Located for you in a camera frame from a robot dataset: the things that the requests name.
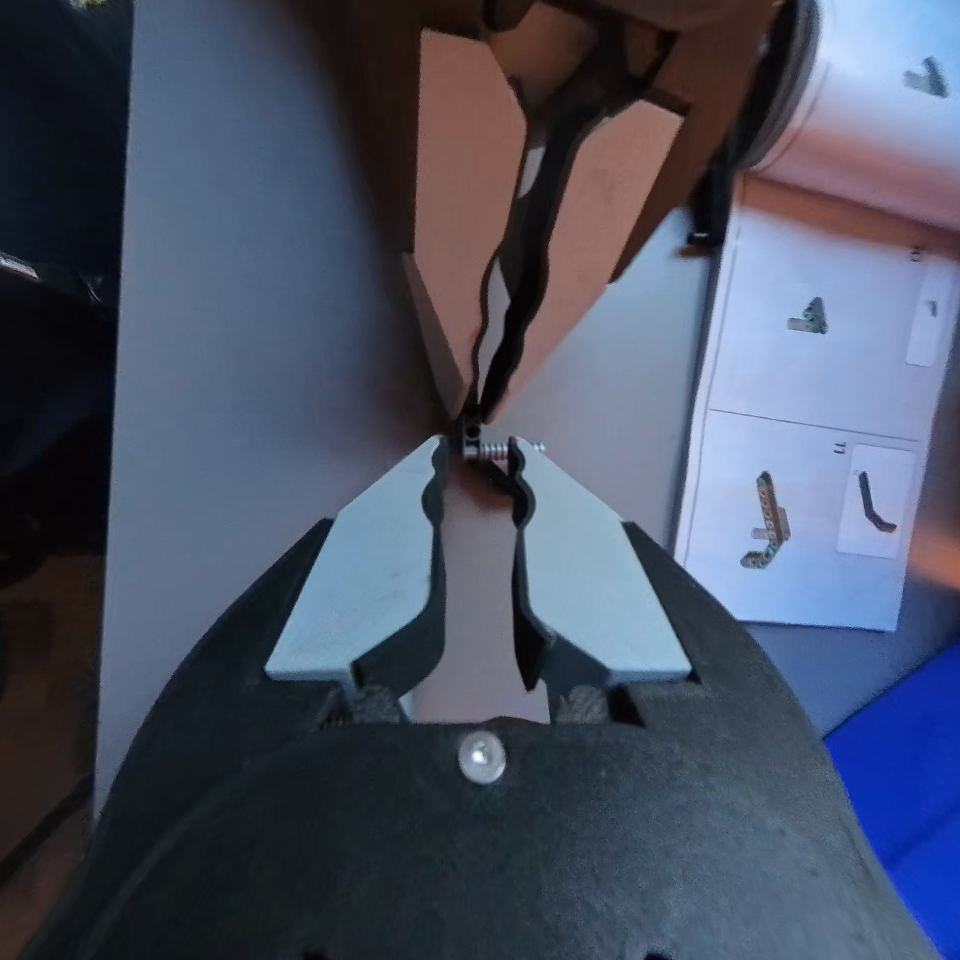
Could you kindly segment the person's dark pants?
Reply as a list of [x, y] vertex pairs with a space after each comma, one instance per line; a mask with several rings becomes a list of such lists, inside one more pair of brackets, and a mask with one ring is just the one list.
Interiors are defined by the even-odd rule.
[[134, 3], [1, 3], [2, 582], [102, 556]]

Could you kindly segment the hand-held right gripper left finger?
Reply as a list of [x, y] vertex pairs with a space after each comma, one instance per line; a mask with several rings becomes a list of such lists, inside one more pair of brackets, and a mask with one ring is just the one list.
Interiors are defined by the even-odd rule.
[[445, 649], [446, 437], [426, 439], [340, 510], [265, 663], [277, 682], [402, 698]]

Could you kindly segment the blue box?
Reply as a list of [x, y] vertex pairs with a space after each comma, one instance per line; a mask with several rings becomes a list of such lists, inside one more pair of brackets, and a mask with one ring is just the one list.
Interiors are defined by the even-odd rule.
[[824, 739], [854, 812], [943, 958], [959, 957], [959, 644]]

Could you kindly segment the white instruction booklet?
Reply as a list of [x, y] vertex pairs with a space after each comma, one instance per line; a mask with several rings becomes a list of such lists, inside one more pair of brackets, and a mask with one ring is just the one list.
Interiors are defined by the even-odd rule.
[[735, 141], [674, 556], [892, 632], [958, 318], [958, 2], [785, 2]]

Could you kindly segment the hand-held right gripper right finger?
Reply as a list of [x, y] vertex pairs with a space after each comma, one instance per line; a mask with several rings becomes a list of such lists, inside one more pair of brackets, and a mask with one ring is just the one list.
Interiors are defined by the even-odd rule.
[[625, 520], [533, 442], [509, 440], [513, 648], [524, 687], [612, 690], [692, 666]]

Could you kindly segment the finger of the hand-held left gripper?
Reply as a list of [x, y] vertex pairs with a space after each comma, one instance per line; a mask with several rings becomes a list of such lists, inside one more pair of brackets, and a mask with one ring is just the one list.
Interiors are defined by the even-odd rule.
[[419, 42], [414, 239], [402, 261], [439, 399], [456, 421], [474, 389], [527, 127], [487, 43], [428, 29]]
[[601, 93], [558, 115], [499, 264], [509, 300], [478, 397], [491, 424], [606, 291], [687, 109]]

